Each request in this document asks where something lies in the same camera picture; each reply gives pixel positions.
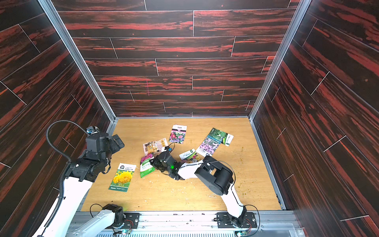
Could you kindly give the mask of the cartoon shop seed packet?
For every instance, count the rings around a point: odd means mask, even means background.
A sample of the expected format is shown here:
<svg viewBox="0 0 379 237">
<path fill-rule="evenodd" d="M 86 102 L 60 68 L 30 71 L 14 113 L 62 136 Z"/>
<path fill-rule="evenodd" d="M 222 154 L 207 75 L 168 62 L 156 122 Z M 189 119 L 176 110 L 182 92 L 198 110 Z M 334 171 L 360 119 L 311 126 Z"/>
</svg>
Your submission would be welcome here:
<svg viewBox="0 0 379 237">
<path fill-rule="evenodd" d="M 168 146 L 166 138 L 143 144 L 145 155 L 164 152 Z"/>
</svg>

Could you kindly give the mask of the magenta flower green seed packet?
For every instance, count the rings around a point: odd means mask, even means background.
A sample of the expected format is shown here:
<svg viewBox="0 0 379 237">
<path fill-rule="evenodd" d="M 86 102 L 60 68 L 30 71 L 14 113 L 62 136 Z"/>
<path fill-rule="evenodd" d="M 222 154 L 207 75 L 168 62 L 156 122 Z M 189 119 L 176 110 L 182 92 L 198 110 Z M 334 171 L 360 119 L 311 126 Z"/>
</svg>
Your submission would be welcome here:
<svg viewBox="0 0 379 237">
<path fill-rule="evenodd" d="M 154 158 L 153 154 L 147 154 L 141 158 L 140 161 L 140 177 L 144 178 L 145 176 L 151 174 L 156 169 L 151 165 L 150 160 Z"/>
</svg>

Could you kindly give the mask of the mixed ranunculus seed packet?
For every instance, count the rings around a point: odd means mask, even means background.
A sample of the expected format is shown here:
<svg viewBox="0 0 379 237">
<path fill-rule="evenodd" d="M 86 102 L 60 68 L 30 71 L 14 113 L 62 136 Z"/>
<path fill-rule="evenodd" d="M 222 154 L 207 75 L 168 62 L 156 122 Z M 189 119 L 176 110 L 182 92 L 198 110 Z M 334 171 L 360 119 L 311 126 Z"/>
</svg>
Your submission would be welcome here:
<svg viewBox="0 0 379 237">
<path fill-rule="evenodd" d="M 201 160 L 195 149 L 191 149 L 187 152 L 181 153 L 179 155 L 179 157 L 181 159 L 182 164 L 184 164 L 184 163 L 197 163 Z"/>
</svg>

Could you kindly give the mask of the yellow marigold seed packet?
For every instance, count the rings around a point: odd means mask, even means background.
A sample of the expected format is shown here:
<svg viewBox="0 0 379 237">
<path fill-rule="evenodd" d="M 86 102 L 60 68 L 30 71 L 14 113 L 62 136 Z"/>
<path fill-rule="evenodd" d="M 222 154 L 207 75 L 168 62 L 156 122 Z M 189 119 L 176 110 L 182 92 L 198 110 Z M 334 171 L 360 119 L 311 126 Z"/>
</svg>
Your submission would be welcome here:
<svg viewBox="0 0 379 237">
<path fill-rule="evenodd" d="M 109 190 L 127 192 L 135 173 L 136 165 L 120 163 Z"/>
</svg>

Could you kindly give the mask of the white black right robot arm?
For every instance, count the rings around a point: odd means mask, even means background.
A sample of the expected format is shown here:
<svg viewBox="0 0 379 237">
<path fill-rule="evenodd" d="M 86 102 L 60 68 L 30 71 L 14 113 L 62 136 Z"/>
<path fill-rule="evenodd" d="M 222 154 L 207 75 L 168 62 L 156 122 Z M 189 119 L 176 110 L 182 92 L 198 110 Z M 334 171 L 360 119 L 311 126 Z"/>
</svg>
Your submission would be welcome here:
<svg viewBox="0 0 379 237">
<path fill-rule="evenodd" d="M 168 176 L 174 180 L 198 178 L 210 191 L 222 198 L 231 224 L 237 228 L 242 227 L 247 209 L 237 196 L 234 171 L 221 161 L 206 156 L 197 163 L 180 163 L 171 156 L 170 151 L 165 151 L 155 156 L 150 164 L 162 173 L 168 172 Z"/>
</svg>

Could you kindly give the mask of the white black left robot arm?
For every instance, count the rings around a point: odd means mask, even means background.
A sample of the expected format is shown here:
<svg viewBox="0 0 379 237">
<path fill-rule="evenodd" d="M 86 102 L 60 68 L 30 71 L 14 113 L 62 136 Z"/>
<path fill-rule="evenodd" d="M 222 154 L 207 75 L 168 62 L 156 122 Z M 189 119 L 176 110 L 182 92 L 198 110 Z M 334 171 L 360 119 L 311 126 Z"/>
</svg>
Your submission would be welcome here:
<svg viewBox="0 0 379 237">
<path fill-rule="evenodd" d="M 55 201 L 58 206 L 48 212 L 43 223 L 33 234 L 34 237 L 64 237 L 77 209 L 100 173 L 106 173 L 112 154 L 124 147 L 118 135 L 94 132 L 86 138 L 86 149 L 63 172 L 60 180 L 60 194 Z"/>
</svg>

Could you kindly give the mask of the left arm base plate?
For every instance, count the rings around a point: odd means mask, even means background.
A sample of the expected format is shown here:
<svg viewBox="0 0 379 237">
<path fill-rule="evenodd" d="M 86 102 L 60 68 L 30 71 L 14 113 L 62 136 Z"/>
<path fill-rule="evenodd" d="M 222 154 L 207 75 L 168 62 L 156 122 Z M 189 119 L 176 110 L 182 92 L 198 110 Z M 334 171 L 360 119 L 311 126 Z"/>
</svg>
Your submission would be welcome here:
<svg viewBox="0 0 379 237">
<path fill-rule="evenodd" d="M 137 212 L 124 212 L 123 214 L 116 213 L 113 224 L 106 229 L 137 229 L 140 215 L 141 214 Z"/>
</svg>

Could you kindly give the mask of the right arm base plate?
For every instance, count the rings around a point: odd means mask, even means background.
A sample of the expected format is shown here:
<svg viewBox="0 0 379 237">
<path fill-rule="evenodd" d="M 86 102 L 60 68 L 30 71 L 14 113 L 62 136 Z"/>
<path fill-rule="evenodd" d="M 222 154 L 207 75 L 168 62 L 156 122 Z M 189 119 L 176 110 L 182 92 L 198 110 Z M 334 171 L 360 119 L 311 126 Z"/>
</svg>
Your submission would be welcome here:
<svg viewBox="0 0 379 237">
<path fill-rule="evenodd" d="M 257 228 L 257 220 L 254 213 L 247 212 L 242 217 L 234 217 L 227 212 L 217 212 L 213 219 L 218 225 L 218 228 Z"/>
</svg>

